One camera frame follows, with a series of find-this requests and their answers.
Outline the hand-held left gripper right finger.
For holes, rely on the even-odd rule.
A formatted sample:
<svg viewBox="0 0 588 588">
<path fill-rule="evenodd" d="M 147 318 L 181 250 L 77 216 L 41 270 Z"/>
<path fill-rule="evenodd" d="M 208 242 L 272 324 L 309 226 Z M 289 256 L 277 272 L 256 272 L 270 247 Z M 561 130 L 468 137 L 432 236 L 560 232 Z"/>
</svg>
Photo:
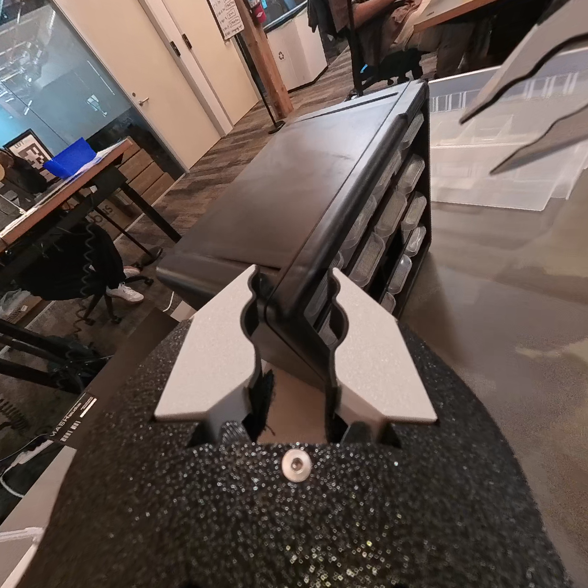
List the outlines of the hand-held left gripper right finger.
<svg viewBox="0 0 588 588">
<path fill-rule="evenodd" d="M 437 423 L 437 414 L 397 320 L 341 270 L 328 273 L 334 342 L 327 372 L 327 423 L 359 424 L 383 437 L 390 424 Z"/>
</svg>

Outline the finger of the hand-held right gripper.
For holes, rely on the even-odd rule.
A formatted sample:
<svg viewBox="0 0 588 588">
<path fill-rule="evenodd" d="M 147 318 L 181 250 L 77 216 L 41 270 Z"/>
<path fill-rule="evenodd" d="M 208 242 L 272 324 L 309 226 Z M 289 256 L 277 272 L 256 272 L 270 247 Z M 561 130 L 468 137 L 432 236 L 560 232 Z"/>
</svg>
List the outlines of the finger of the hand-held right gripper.
<svg viewBox="0 0 588 588">
<path fill-rule="evenodd" d="M 554 55 L 587 39 L 587 1 L 553 1 L 464 111 L 460 124 L 495 104 L 510 88 L 530 77 Z"/>
<path fill-rule="evenodd" d="M 577 110 L 553 122 L 543 135 L 513 152 L 489 174 L 496 175 L 512 171 L 585 140 L 587 140 L 587 111 Z"/>
</svg>

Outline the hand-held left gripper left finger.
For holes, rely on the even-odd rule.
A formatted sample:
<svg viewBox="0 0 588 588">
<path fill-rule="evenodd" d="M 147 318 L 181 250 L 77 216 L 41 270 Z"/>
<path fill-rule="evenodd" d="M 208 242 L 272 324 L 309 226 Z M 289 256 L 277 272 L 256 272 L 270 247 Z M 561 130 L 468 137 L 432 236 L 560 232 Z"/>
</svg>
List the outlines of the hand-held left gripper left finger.
<svg viewBox="0 0 588 588">
<path fill-rule="evenodd" d="M 262 364 L 252 337 L 259 326 L 259 278 L 258 266 L 251 265 L 191 317 L 154 410 L 156 422 L 202 424 L 213 442 L 232 422 L 257 441 L 262 395 L 254 388 Z"/>
</svg>

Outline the large clear storage bin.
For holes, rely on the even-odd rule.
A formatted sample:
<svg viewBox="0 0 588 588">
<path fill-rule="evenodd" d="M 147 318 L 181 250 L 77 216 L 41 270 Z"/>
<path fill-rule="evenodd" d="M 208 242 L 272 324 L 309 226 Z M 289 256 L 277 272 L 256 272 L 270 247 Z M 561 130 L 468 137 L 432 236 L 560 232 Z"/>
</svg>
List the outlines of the large clear storage bin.
<svg viewBox="0 0 588 588">
<path fill-rule="evenodd" d="M 490 171 L 537 139 L 560 115 L 587 104 L 587 49 L 559 54 L 495 104 L 459 122 L 497 68 L 429 84 L 431 199 L 435 202 L 541 211 L 567 199 L 587 168 L 587 141 L 517 169 Z"/>
</svg>

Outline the rows of small clear drawers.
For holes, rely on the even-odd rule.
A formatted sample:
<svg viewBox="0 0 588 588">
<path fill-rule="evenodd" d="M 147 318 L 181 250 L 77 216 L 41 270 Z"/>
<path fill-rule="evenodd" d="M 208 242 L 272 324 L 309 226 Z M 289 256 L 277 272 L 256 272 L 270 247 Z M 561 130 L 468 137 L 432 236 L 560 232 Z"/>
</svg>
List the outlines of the rows of small clear drawers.
<svg viewBox="0 0 588 588">
<path fill-rule="evenodd" d="M 276 287 L 273 329 L 300 357 L 325 356 L 329 270 L 339 269 L 400 319 L 431 242 L 430 124 L 424 105 L 390 112 L 352 161 Z"/>
</svg>

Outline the black drawer cabinet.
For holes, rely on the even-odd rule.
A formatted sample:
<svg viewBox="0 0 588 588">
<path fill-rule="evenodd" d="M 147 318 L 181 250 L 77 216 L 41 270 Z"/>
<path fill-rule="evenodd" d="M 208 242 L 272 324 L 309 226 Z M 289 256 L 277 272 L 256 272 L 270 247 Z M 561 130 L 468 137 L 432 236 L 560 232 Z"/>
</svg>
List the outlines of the black drawer cabinet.
<svg viewBox="0 0 588 588">
<path fill-rule="evenodd" d="M 381 121 L 424 105 L 429 85 L 410 81 L 298 117 L 275 136 L 180 239 L 157 268 L 158 279 L 195 310 L 251 265 L 262 277 L 253 340 L 269 364 L 319 387 L 325 356 L 306 360 L 273 329 L 274 293 L 339 186 Z"/>
</svg>

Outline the light wooden desk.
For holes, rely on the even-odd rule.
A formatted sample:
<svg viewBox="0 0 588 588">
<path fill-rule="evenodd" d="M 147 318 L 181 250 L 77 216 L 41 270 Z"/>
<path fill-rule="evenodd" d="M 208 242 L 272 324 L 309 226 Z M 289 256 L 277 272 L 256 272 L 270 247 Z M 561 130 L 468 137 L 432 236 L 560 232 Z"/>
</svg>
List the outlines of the light wooden desk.
<svg viewBox="0 0 588 588">
<path fill-rule="evenodd" d="M 415 20 L 414 33 L 464 16 L 494 2 L 496 1 L 430 1 Z"/>
</svg>

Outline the cardboard box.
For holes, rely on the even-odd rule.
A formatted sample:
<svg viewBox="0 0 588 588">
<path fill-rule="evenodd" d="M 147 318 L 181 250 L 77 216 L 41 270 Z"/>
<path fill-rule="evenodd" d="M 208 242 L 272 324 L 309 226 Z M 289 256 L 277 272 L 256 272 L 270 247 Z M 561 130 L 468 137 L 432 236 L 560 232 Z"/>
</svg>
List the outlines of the cardboard box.
<svg viewBox="0 0 588 588">
<path fill-rule="evenodd" d="M 158 166 L 155 161 L 151 163 L 128 183 L 128 185 L 136 191 L 139 195 L 143 195 L 151 186 L 165 175 L 164 171 Z"/>
<path fill-rule="evenodd" d="M 121 163 L 117 167 L 128 181 L 132 181 L 147 170 L 152 163 L 151 155 L 136 143 L 132 143 L 123 152 Z"/>
<path fill-rule="evenodd" d="M 141 195 L 142 199 L 148 204 L 154 204 L 159 198 L 161 198 L 170 187 L 173 186 L 175 180 L 168 173 L 164 173 L 158 178 L 148 189 Z"/>
</svg>

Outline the wooden desk with black legs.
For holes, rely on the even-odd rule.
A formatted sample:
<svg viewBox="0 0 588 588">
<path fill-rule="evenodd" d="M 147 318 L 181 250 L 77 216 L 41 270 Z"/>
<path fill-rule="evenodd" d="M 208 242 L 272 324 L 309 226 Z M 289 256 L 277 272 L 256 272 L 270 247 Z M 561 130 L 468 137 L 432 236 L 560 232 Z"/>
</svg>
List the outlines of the wooden desk with black legs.
<svg viewBox="0 0 588 588">
<path fill-rule="evenodd" d="M 181 239 L 180 233 L 142 195 L 138 194 L 128 184 L 127 177 L 117 166 L 117 162 L 135 146 L 136 143 L 131 138 L 126 137 L 108 147 L 108 149 L 99 152 L 102 158 L 96 162 L 90 162 L 89 167 L 82 173 L 63 180 L 39 204 L 26 211 L 19 219 L 13 221 L 1 231 L 1 252 L 7 251 L 26 232 L 30 231 L 51 212 L 61 207 L 64 202 L 87 185 L 96 186 L 97 191 L 78 203 L 70 212 L 82 212 L 82 205 L 89 205 L 89 209 L 93 210 L 100 202 L 119 189 L 169 239 L 174 243 L 179 242 Z"/>
</svg>

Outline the white recycling bin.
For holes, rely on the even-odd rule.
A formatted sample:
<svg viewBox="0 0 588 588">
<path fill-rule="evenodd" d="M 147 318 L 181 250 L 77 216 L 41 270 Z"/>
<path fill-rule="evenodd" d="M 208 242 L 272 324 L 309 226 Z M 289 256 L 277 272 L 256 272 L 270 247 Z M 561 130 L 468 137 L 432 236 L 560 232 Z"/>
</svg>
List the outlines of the white recycling bin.
<svg viewBox="0 0 588 588">
<path fill-rule="evenodd" d="M 306 9 L 268 26 L 265 32 L 288 92 L 314 84 L 326 72 L 320 33 L 310 28 Z"/>
</svg>

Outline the blue folder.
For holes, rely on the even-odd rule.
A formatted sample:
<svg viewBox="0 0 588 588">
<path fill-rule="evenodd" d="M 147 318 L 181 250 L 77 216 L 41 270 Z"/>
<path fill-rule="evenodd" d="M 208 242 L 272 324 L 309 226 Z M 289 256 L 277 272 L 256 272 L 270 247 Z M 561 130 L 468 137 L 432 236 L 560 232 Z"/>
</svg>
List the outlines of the blue folder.
<svg viewBox="0 0 588 588">
<path fill-rule="evenodd" d="M 53 176 L 66 180 L 76 175 L 86 164 L 92 162 L 97 153 L 84 138 L 79 138 L 55 157 L 43 164 L 43 168 Z"/>
</svg>

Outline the printed tag sign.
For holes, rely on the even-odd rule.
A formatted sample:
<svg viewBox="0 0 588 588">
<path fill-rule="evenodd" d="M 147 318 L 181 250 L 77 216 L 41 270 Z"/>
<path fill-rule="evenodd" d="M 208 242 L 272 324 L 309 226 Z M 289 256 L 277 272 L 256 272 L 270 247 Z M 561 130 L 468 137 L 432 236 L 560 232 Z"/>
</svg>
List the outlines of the printed tag sign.
<svg viewBox="0 0 588 588">
<path fill-rule="evenodd" d="M 48 173 L 45 164 L 52 159 L 53 155 L 32 129 L 27 129 L 11 139 L 3 145 L 3 148 L 12 155 L 26 160 L 40 173 Z"/>
</svg>

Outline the white handwritten notice sheet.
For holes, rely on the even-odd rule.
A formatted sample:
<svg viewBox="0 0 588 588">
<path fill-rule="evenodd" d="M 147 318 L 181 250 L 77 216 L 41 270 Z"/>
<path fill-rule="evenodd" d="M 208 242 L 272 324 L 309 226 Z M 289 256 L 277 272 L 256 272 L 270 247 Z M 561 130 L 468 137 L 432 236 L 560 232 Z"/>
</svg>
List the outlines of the white handwritten notice sheet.
<svg viewBox="0 0 588 588">
<path fill-rule="evenodd" d="M 224 42 L 244 30 L 236 1 L 207 1 Z"/>
</svg>

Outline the white door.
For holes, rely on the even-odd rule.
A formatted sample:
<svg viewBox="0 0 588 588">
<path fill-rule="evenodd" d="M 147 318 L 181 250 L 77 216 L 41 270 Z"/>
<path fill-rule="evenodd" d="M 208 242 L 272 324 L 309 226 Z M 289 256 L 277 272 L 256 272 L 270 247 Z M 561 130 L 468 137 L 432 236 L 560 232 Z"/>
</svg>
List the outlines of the white door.
<svg viewBox="0 0 588 588">
<path fill-rule="evenodd" d="M 54 4 L 187 172 L 221 135 L 140 2 Z"/>
<path fill-rule="evenodd" d="M 233 128 L 260 100 L 234 37 L 224 42 L 207 1 L 164 1 L 179 46 L 200 67 Z"/>
</svg>

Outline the glass partition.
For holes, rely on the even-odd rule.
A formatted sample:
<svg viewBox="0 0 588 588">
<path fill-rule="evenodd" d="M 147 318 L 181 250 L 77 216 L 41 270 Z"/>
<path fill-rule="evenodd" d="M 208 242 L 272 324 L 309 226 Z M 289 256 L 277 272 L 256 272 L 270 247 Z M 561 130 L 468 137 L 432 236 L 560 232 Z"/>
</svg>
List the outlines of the glass partition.
<svg viewBox="0 0 588 588">
<path fill-rule="evenodd" d="M 50 1 L 1 1 L 1 145 L 31 130 L 57 154 L 129 136 L 134 110 Z"/>
</svg>

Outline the black stanchion post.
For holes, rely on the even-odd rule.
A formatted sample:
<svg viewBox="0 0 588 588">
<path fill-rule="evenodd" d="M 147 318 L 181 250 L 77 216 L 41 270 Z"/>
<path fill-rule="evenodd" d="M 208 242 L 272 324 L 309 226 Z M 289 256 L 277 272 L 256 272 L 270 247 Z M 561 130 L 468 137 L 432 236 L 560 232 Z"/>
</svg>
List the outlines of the black stanchion post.
<svg viewBox="0 0 588 588">
<path fill-rule="evenodd" d="M 278 131 L 280 131 L 284 127 L 285 121 L 281 120 L 281 119 L 276 119 L 269 104 L 268 104 L 268 100 L 266 99 L 265 90 L 262 85 L 261 78 L 258 74 L 256 66 L 254 65 L 254 61 L 252 59 L 251 53 L 249 52 L 248 48 L 246 47 L 245 40 L 243 38 L 242 33 L 237 33 L 237 35 L 235 36 L 235 40 L 236 40 L 236 44 L 239 48 L 239 51 L 242 54 L 243 59 L 246 63 L 246 66 L 249 70 L 249 74 L 251 76 L 252 82 L 254 83 L 254 86 L 257 90 L 257 93 L 258 93 L 260 99 L 262 100 L 262 103 L 263 103 L 263 105 L 269 115 L 269 118 L 272 122 L 272 127 L 268 130 L 268 134 L 273 135 L 273 134 L 277 133 Z"/>
</svg>

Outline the wooden post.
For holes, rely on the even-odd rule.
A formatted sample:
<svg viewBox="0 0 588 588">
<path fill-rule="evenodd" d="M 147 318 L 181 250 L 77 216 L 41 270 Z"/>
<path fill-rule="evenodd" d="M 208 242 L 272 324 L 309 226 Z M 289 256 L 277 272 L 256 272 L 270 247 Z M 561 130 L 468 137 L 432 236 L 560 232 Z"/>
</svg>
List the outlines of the wooden post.
<svg viewBox="0 0 588 588">
<path fill-rule="evenodd" d="M 248 1 L 235 1 L 243 21 L 243 40 L 254 62 L 269 103 L 278 120 L 286 119 L 293 112 L 293 105 L 281 73 L 277 67 L 263 25 L 251 11 Z"/>
</svg>

